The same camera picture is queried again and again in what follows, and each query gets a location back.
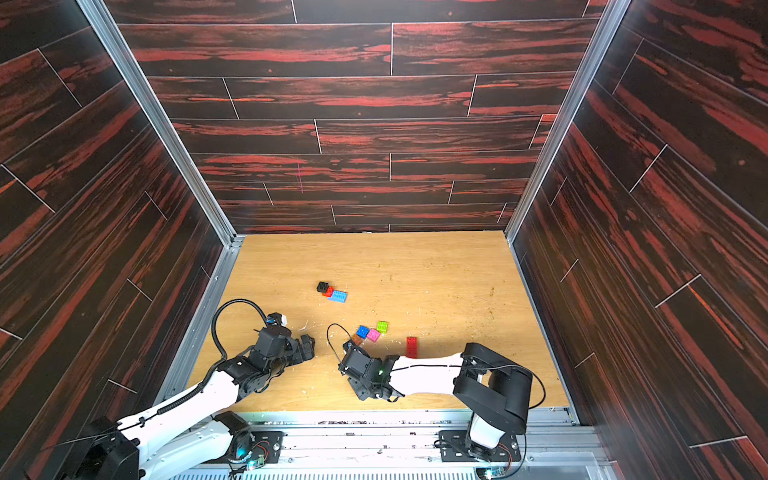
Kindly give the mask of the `light blue long lego brick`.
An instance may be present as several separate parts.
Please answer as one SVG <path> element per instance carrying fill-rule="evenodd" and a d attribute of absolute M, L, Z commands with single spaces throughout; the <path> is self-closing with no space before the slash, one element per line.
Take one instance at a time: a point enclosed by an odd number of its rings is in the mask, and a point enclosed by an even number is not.
<path fill-rule="evenodd" d="M 337 290 L 333 290 L 327 294 L 327 297 L 331 301 L 338 302 L 338 303 L 345 303 L 347 300 L 347 296 L 348 294 L 346 292 L 337 291 Z"/>

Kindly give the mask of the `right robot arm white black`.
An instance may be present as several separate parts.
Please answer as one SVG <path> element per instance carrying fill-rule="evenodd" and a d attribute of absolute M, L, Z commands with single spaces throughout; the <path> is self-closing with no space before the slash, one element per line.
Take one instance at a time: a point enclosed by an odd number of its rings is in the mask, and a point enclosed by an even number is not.
<path fill-rule="evenodd" d="M 374 358 L 353 342 L 344 351 L 338 370 L 359 400 L 394 402 L 421 394 L 458 399 L 472 412 L 465 443 L 475 456 L 493 452 L 506 434 L 527 431 L 535 375 L 479 343 L 442 358 Z"/>

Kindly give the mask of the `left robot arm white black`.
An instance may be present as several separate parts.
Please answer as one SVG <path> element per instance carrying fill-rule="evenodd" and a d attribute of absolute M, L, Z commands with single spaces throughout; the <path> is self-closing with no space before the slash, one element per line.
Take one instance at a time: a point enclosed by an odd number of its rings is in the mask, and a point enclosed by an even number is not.
<path fill-rule="evenodd" d="M 284 326 L 264 327 L 254 345 L 216 362 L 197 385 L 115 422 L 93 421 L 56 477 L 167 479 L 220 458 L 245 428 L 240 417 L 223 411 L 314 356 L 313 337 L 296 339 Z"/>

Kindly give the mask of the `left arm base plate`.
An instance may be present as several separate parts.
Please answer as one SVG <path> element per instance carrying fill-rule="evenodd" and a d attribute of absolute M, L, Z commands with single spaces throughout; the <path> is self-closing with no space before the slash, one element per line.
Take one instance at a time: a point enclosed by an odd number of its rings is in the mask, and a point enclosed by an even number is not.
<path fill-rule="evenodd" d="M 279 461 L 283 439 L 282 431 L 243 430 L 233 436 L 224 458 L 233 465 L 261 468 Z"/>

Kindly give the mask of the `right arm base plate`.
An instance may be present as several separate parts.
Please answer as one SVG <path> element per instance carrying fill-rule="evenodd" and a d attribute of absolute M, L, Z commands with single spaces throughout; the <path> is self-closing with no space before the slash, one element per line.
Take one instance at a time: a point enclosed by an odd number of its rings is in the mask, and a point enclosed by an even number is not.
<path fill-rule="evenodd" d="M 493 449 L 470 447 L 466 430 L 441 430 L 433 446 L 440 452 L 443 462 L 519 462 L 522 458 L 515 435 L 505 433 Z"/>

